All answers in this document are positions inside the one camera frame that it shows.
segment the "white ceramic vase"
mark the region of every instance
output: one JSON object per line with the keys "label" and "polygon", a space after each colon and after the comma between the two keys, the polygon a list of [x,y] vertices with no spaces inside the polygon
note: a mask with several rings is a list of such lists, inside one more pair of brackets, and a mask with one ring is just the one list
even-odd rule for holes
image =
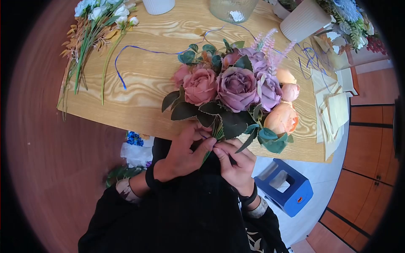
{"label": "white ceramic vase", "polygon": [[304,0],[280,24],[280,30],[289,40],[297,43],[332,21],[315,0]]}
{"label": "white ceramic vase", "polygon": [[173,9],[175,0],[143,0],[146,11],[151,15],[159,15]]}
{"label": "white ceramic vase", "polygon": [[282,6],[279,1],[277,1],[275,6],[273,6],[273,12],[282,20],[286,19],[286,17],[291,13],[286,8],[284,8],[284,6]]}

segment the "white tile floor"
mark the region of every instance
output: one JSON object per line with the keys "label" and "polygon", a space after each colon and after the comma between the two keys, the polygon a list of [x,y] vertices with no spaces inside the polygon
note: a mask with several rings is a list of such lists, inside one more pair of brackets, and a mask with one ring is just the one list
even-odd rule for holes
{"label": "white tile floor", "polygon": [[[285,160],[288,165],[309,179],[313,190],[311,200],[292,218],[269,200],[267,201],[279,219],[281,238],[287,248],[305,239],[325,210],[342,169],[348,130],[349,122],[346,122],[344,136],[330,164]],[[258,176],[271,164],[272,160],[272,158],[258,156],[252,176]],[[258,189],[258,194],[264,196],[260,189]]]}

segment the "wooden table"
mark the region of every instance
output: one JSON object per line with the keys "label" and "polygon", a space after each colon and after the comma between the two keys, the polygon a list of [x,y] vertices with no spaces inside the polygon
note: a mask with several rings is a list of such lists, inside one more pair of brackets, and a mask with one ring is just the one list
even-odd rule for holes
{"label": "wooden table", "polygon": [[[127,48],[117,61],[117,68],[123,77],[127,90],[115,71],[114,59],[126,45],[134,45],[153,51],[176,53],[186,50],[189,44],[202,40],[195,34],[196,28],[204,31],[221,28],[226,22],[215,18],[209,11],[209,0],[177,0],[175,7],[162,15],[149,15],[143,3],[138,4],[139,25],[128,32],[112,54],[107,68],[104,92],[104,106],[101,105],[101,77],[106,54],[93,51],[85,65],[84,77],[88,91],[80,86],[74,95],[74,77],[69,84],[67,113],[114,127],[133,130],[165,139],[177,135],[184,122],[172,122],[170,112],[161,112],[163,97],[175,89],[170,81],[179,67],[175,55],[157,54],[140,49]],[[279,30],[281,20],[274,15],[272,5],[259,1],[249,20],[242,25],[253,35],[267,33],[272,28]],[[227,25],[218,32],[207,35],[210,42],[222,47],[222,39],[244,40],[245,45],[253,41],[251,35],[239,26]],[[275,48],[283,50],[289,40],[278,32],[274,35]],[[311,80],[306,80],[298,63],[298,55],[292,51],[284,59],[282,67],[290,69],[301,87],[300,96],[294,106],[300,118],[295,132],[294,143],[289,144],[280,154],[273,154],[261,147],[255,140],[249,149],[256,155],[309,162],[325,162],[323,144],[316,144],[315,100]],[[246,135],[240,136],[244,141]]]}

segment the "blue plastic stool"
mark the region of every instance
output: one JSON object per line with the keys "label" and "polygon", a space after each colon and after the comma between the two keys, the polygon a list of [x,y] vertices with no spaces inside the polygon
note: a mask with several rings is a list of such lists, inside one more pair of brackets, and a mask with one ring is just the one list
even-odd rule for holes
{"label": "blue plastic stool", "polygon": [[[254,178],[259,187],[277,207],[283,210],[288,216],[294,217],[312,198],[313,191],[309,180],[280,159],[273,159],[277,168],[264,180],[257,176]],[[282,170],[288,173],[286,181],[290,186],[284,191],[273,188],[271,180]]]}

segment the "hand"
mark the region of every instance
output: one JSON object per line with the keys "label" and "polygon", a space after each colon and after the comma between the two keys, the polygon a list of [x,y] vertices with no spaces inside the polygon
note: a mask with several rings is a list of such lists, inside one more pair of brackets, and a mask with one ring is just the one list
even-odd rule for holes
{"label": "hand", "polygon": [[[153,169],[155,179],[167,182],[178,176],[185,176],[198,170],[203,164],[204,156],[212,151],[217,140],[207,132],[210,128],[191,121],[190,124],[173,139],[165,159],[158,161]],[[190,147],[194,141],[205,139],[193,152]]]}
{"label": "hand", "polygon": [[[250,197],[253,194],[254,179],[252,172],[256,163],[256,156],[248,149],[235,154],[242,146],[239,139],[226,140],[216,143],[213,151],[221,162],[221,176],[242,196]],[[232,165],[229,160],[230,155],[236,162]]]}

